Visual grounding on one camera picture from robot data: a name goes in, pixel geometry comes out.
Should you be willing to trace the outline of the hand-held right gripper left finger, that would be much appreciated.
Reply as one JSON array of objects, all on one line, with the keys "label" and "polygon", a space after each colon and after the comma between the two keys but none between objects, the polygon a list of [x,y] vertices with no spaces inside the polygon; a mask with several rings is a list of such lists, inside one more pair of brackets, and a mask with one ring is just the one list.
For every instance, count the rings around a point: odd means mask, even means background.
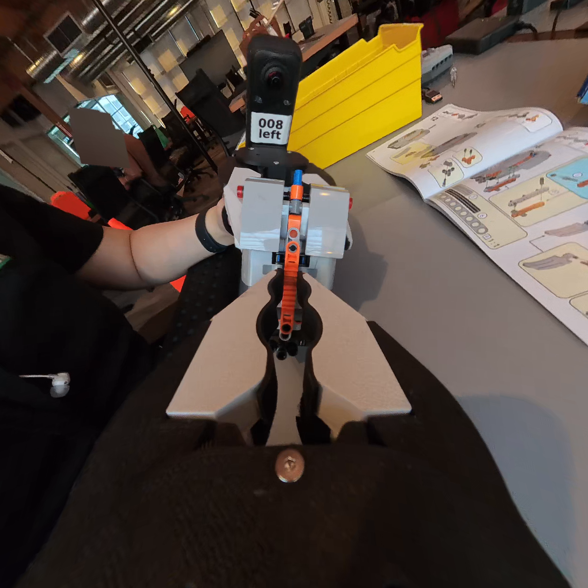
[{"label": "hand-held right gripper left finger", "polygon": [[166,415],[234,424],[247,443],[265,446],[275,417],[277,376],[258,317],[271,301],[276,271],[246,290],[208,324]]}]

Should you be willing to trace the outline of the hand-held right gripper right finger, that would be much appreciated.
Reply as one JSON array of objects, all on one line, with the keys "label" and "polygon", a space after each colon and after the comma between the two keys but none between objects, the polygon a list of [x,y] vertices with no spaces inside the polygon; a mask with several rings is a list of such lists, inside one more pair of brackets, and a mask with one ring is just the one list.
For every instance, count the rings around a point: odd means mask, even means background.
[{"label": "hand-held right gripper right finger", "polygon": [[364,317],[315,278],[299,275],[305,361],[298,433],[328,444],[349,422],[407,415],[412,407]]}]

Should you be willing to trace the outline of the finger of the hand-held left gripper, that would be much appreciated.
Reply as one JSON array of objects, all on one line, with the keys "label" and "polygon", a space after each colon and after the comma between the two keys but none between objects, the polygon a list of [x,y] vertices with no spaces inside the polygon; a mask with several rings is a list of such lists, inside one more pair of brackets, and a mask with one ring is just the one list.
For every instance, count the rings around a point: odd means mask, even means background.
[{"label": "finger of the hand-held left gripper", "polygon": [[316,173],[304,174],[310,185],[305,221],[307,252],[344,252],[352,244],[349,212],[352,198],[349,191],[333,186]]},{"label": "finger of the hand-held left gripper", "polygon": [[265,185],[260,177],[251,169],[235,167],[224,186],[226,212],[239,248],[265,248]]}]

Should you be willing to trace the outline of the grey orange toy robot model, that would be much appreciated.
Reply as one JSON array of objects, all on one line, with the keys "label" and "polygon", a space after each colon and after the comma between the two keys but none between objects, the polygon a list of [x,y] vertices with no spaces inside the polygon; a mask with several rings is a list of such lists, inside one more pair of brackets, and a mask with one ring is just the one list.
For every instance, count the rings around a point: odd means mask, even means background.
[{"label": "grey orange toy robot model", "polygon": [[332,289],[336,261],[352,245],[349,211],[352,197],[342,187],[312,183],[316,174],[295,170],[286,180],[244,176],[237,170],[236,246],[242,253],[241,290],[248,290],[282,269],[284,286],[277,295],[277,327],[270,347],[279,360],[305,346],[298,275],[306,273]]}]

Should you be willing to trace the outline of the grey desk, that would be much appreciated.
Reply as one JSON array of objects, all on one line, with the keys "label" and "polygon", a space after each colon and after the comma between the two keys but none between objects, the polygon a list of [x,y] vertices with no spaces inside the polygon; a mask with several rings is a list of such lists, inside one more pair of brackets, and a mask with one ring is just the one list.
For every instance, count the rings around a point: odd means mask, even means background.
[{"label": "grey desk", "polygon": [[587,587],[587,346],[371,162],[380,143],[328,168],[354,200],[334,292],[447,387],[535,537]]}]

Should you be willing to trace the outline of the person's left hand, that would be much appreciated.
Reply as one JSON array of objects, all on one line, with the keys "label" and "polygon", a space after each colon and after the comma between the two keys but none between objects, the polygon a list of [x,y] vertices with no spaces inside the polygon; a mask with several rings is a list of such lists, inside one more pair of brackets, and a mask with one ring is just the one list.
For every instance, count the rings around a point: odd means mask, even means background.
[{"label": "person's left hand", "polygon": [[222,247],[235,245],[235,237],[228,220],[224,197],[211,206],[205,214],[205,228],[211,239]]}]

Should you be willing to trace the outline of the black studded plate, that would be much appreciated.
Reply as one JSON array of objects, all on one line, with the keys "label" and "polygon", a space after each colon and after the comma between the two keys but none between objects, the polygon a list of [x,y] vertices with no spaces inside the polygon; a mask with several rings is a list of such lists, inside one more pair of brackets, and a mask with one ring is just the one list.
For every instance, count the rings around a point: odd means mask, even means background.
[{"label": "black studded plate", "polygon": [[235,246],[201,261],[187,273],[171,325],[162,344],[161,358],[194,336],[239,294],[241,251]]}]

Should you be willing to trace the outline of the dark monitor screen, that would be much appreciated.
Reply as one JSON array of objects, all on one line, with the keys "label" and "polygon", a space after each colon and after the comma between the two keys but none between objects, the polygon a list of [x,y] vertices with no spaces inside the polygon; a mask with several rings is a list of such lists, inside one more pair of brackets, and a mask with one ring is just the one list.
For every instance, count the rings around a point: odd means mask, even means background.
[{"label": "dark monitor screen", "polygon": [[219,31],[207,40],[202,40],[192,48],[179,65],[187,81],[192,81],[202,70],[216,85],[226,82],[226,74],[241,69],[237,55],[224,33]]}]

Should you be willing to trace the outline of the yellow plastic bin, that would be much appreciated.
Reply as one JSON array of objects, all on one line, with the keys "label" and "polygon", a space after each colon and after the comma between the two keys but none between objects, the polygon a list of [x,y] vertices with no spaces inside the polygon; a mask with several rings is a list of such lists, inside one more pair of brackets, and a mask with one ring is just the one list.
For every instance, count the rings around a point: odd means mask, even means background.
[{"label": "yellow plastic bin", "polygon": [[327,168],[419,119],[422,27],[382,25],[302,79],[288,150]]}]

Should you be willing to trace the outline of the black pole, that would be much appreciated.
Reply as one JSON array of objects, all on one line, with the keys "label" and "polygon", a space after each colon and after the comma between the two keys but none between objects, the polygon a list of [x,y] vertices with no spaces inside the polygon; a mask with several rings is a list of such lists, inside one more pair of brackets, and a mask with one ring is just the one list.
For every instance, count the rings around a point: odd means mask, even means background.
[{"label": "black pole", "polygon": [[163,87],[161,87],[161,85],[158,83],[156,78],[151,73],[151,70],[143,62],[140,54],[135,50],[135,48],[132,46],[132,44],[127,40],[124,32],[121,30],[121,28],[114,21],[111,14],[107,11],[107,9],[104,7],[104,5],[100,1],[92,1],[92,4],[94,4],[96,9],[99,11],[99,13],[102,14],[105,21],[112,28],[112,30],[114,31],[116,36],[119,38],[121,43],[124,45],[124,47],[127,49],[129,54],[131,55],[131,57],[134,58],[135,62],[138,64],[140,69],[148,77],[151,84],[153,85],[155,90],[158,92],[158,94],[160,95],[162,100],[165,102],[166,106],[170,109],[171,114],[177,120],[177,122],[179,123],[179,125],[183,129],[183,131],[186,134],[186,136],[188,137],[188,139],[191,141],[191,143],[193,143],[195,145],[195,147],[200,152],[200,154],[205,158],[205,160],[207,161],[207,163],[211,167],[212,171],[215,174],[217,174],[217,172],[218,172],[217,165],[214,162],[214,160],[210,157],[208,150],[204,147],[204,144],[202,143],[202,141],[194,135],[194,131],[192,131],[189,128],[188,124],[186,123],[186,121],[184,120],[182,115],[180,114],[180,111],[177,110],[177,108],[174,106],[174,103],[172,102],[172,100],[165,93]]}]

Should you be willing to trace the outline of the white earbud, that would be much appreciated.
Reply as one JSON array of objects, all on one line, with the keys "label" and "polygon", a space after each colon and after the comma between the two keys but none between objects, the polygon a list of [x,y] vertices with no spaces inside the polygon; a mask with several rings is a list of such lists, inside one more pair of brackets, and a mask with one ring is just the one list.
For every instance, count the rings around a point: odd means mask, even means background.
[{"label": "white earbud", "polygon": [[65,397],[70,390],[70,374],[68,372],[48,373],[48,374],[26,374],[19,375],[22,379],[48,379],[51,381],[49,394],[52,398],[59,399]]}]

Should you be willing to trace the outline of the grey toy part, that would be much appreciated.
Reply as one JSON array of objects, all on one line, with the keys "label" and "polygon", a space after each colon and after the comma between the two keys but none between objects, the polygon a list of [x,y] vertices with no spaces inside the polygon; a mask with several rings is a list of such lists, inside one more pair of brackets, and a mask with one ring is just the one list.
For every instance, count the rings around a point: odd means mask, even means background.
[{"label": "grey toy part", "polygon": [[421,52],[421,84],[429,86],[435,79],[444,75],[453,66],[453,47],[451,44],[424,49]]}]

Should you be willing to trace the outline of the person's black shirt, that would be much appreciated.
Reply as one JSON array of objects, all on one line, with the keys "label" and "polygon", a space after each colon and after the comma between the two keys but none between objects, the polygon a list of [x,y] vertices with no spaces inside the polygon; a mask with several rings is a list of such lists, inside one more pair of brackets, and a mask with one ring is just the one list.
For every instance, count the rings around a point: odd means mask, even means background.
[{"label": "person's black shirt", "polygon": [[[153,364],[150,345],[76,272],[102,226],[1,186],[1,587],[52,532],[109,419]],[[48,379],[70,374],[70,390]]]}]

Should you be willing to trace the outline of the open white instruction booklet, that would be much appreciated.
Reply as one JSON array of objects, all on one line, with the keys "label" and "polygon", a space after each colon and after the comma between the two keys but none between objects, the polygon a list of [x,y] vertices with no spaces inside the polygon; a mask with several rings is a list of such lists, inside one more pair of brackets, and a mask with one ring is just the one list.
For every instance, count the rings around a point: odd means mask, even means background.
[{"label": "open white instruction booklet", "polygon": [[446,105],[366,155],[587,343],[587,127]]}]

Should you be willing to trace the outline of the dark grey flat box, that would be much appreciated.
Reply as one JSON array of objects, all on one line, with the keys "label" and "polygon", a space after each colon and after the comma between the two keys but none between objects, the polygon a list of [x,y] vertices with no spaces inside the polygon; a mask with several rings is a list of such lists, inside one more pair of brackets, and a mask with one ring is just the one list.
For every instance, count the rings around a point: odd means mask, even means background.
[{"label": "dark grey flat box", "polygon": [[533,40],[539,39],[537,29],[517,16],[477,18],[446,36],[454,54],[480,55],[504,40],[528,30]]}]

